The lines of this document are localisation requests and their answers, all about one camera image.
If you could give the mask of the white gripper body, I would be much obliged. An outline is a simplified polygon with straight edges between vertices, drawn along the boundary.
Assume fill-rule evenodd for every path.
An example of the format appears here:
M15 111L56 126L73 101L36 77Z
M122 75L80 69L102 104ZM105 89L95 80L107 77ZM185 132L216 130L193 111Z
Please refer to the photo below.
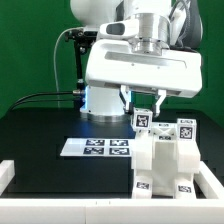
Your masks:
M85 80L89 86L168 96L194 97L202 88L199 53L163 49L161 56L131 51L126 41L97 41L90 52Z

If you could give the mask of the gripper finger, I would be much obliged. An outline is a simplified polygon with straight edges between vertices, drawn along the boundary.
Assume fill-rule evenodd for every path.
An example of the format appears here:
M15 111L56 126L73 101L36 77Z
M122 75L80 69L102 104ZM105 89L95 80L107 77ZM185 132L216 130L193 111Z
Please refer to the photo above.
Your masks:
M122 85L120 87L119 96L124 104L124 112L126 114L132 114L133 112L133 105L131 102L131 92L129 91L129 87Z
M163 103L163 101L165 100L167 95L167 91L166 90L158 90L156 92L155 95L155 104L153 105L152 109L153 109L153 115L155 117L158 117L160 115L160 106Z

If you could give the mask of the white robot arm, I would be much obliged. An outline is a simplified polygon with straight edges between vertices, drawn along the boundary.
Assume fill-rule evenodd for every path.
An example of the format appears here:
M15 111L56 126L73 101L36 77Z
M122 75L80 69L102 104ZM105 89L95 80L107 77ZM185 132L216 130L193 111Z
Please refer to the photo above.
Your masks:
M131 94L192 98L202 88L203 35L197 0L70 0L90 50L81 115L117 122L131 110Z

